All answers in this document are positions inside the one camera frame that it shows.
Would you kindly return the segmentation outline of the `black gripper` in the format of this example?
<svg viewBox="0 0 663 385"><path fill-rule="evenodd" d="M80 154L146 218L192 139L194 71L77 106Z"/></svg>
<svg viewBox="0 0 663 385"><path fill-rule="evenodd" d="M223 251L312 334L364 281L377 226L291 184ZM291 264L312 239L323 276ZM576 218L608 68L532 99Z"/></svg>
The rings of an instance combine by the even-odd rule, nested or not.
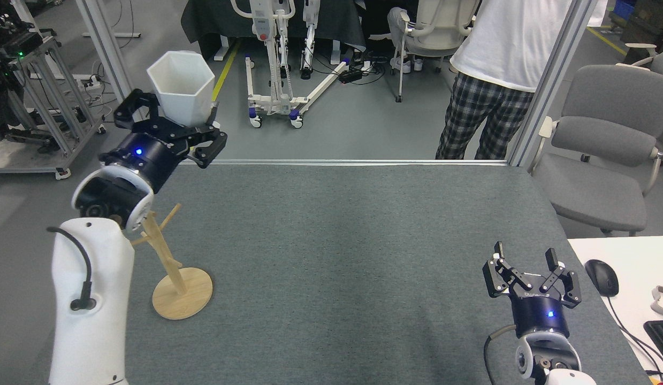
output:
<svg viewBox="0 0 663 385"><path fill-rule="evenodd" d="M555 249L548 248L545 252L549 276L543 282L543 293L527 290L527 279L517 268L506 260L502 250L502 241L493 246L493 256L482 268L484 280L490 297L510 294L513 322L516 324L516 336L553 330L555 333L569 337L569 329L563 315L563 305L573 309L581 302L581 291L575 271L566 268L557 259ZM563 283L564 293L552 288L557 280Z"/></svg>
<svg viewBox="0 0 663 385"><path fill-rule="evenodd" d="M118 128L133 130L133 115L147 107L150 119L158 122L159 102L155 93L131 90L113 113ZM192 160L199 168L207 168L224 149L227 134L216 122L218 107L212 105L208 118L201 124L184 126L181 130L160 133L131 133L115 149L98 156L102 164L118 164L138 171L154 193L158 193L182 160Z"/></svg>

